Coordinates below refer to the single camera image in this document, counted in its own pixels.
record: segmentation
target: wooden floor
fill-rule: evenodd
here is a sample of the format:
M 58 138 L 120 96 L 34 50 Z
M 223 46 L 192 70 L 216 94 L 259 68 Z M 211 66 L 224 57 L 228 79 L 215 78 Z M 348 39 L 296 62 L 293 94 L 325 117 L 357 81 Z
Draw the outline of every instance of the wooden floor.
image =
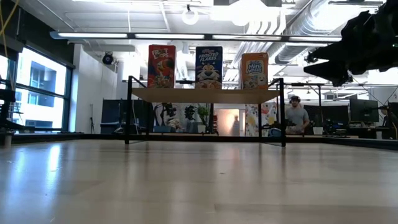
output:
M 398 154 L 326 144 L 0 149 L 0 223 L 398 223 Z

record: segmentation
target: cereal box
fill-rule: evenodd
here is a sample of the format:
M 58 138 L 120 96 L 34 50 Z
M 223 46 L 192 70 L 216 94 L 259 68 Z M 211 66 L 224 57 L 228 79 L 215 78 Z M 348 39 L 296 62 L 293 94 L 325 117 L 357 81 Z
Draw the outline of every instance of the cereal box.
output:
M 242 55 L 242 89 L 268 89 L 268 54 L 248 53 Z
M 174 88 L 175 46 L 150 45 L 148 59 L 148 87 Z
M 197 47 L 195 88 L 221 89 L 223 80 L 223 48 Z

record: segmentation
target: ceiling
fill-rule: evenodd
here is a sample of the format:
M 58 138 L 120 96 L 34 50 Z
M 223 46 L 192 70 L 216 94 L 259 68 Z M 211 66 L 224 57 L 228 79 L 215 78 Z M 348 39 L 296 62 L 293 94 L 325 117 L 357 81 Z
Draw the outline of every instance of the ceiling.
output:
M 287 0 L 290 4 L 284 4 L 281 9 L 288 24 L 290 20 L 295 18 L 301 8 L 308 3 L 308 0 L 296 0 L 293 3 L 292 1 Z M 194 25 L 188 25 L 182 21 L 182 12 L 186 9 L 184 2 L 181 4 L 169 4 L 167 1 L 160 3 L 143 0 L 138 3 L 126 4 L 72 0 L 21 0 L 20 5 L 59 32 L 173 32 L 201 34 L 242 34 L 250 32 L 248 30 L 249 26 L 236 26 L 231 21 L 212 20 L 211 13 L 213 10 L 226 7 L 212 6 L 213 0 L 201 1 L 200 4 L 198 2 L 192 3 L 191 9 L 198 11 L 198 22 Z M 339 24 L 331 34 L 339 34 L 342 25 Z M 96 54 L 103 54 L 105 50 L 101 49 L 109 45 L 125 45 L 126 48 L 134 46 L 142 59 L 147 60 L 149 44 L 167 44 L 168 42 L 160 40 L 91 40 L 83 43 L 86 45 L 85 49 L 96 51 L 94 52 Z M 230 62 L 236 59 L 236 54 L 239 52 L 239 47 L 242 43 L 186 41 L 186 44 L 190 47 L 201 45 L 222 46 L 223 57 Z M 128 52 L 116 55 L 122 58 L 126 54 Z M 326 83 L 321 78 L 305 74 L 303 72 L 304 64 L 303 57 L 300 55 L 290 66 L 270 65 L 269 78 L 272 79 L 275 75 L 276 77 L 283 76 L 286 78 L 286 82 L 309 81 Z M 193 63 L 187 63 L 187 66 L 190 69 L 193 67 Z

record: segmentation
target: cartoon poster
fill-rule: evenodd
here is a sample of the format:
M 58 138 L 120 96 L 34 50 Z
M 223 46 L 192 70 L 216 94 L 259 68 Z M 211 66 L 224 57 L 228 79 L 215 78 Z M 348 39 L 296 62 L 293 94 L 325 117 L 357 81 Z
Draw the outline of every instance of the cartoon poster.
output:
M 148 59 L 148 87 L 174 88 L 175 46 L 150 45 Z
M 275 102 L 263 103 L 261 105 L 261 124 L 272 125 L 277 119 L 277 107 Z M 245 135 L 249 137 L 258 137 L 259 126 L 258 126 L 258 109 L 257 105 L 246 105 L 246 124 L 245 124 Z M 267 130 L 262 130 L 262 136 L 267 137 Z
M 223 48 L 197 47 L 195 88 L 221 89 L 223 79 Z
M 241 62 L 242 89 L 268 89 L 268 54 L 246 53 Z

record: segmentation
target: mini-wheats cereal box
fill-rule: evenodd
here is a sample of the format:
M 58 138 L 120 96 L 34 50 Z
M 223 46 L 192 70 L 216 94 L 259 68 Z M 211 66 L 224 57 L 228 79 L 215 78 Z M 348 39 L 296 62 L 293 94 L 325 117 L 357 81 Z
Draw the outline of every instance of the mini-wheats cereal box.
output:
M 268 53 L 242 55 L 242 89 L 268 89 Z
M 148 59 L 148 87 L 174 88 L 175 46 L 150 45 Z
M 223 80 L 223 48 L 197 47 L 195 88 L 221 89 Z

